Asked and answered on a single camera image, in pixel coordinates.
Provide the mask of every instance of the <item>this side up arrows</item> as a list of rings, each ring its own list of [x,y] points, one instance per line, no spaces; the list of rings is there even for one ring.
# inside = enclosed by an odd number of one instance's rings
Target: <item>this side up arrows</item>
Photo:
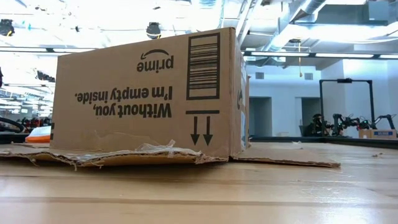
[[[200,134],[198,134],[198,117],[195,116],[193,117],[193,134],[191,134],[194,145],[197,144],[199,137]],[[206,144],[209,145],[213,137],[213,135],[210,134],[210,116],[207,116],[206,118],[206,134],[204,134],[203,137],[205,138]]]

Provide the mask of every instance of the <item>small cardboard box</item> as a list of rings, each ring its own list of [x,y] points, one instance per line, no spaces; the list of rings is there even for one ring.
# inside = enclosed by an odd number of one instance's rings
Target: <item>small cardboard box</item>
[[[359,138],[366,139],[396,139],[397,130],[378,130],[378,129],[362,129],[359,130]]]
[[[64,55],[50,147],[10,145],[0,156],[75,167],[230,157],[339,166],[303,150],[248,149],[248,108],[248,76],[232,28]]]

